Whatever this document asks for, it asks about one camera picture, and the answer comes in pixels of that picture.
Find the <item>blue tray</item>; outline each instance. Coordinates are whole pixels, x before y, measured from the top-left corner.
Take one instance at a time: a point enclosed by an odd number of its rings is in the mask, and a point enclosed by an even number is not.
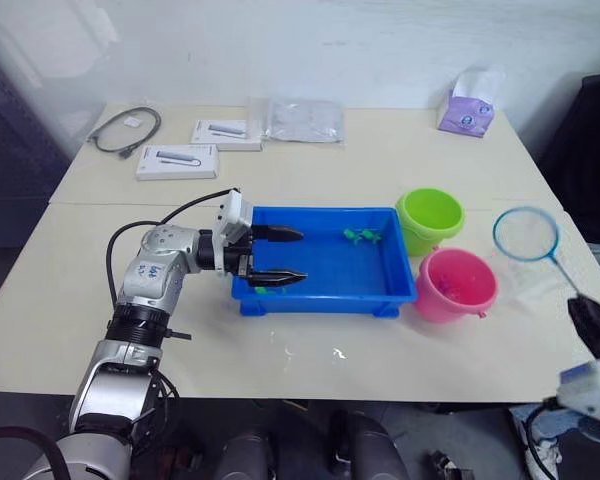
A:
[[[370,313],[396,317],[400,305],[417,298],[396,212],[392,208],[255,207],[254,224],[289,225],[304,233],[298,242],[254,244],[257,270],[291,268],[308,277],[293,285],[256,293],[233,279],[232,295],[242,315],[269,312]],[[369,229],[374,245],[347,239],[345,229]]]

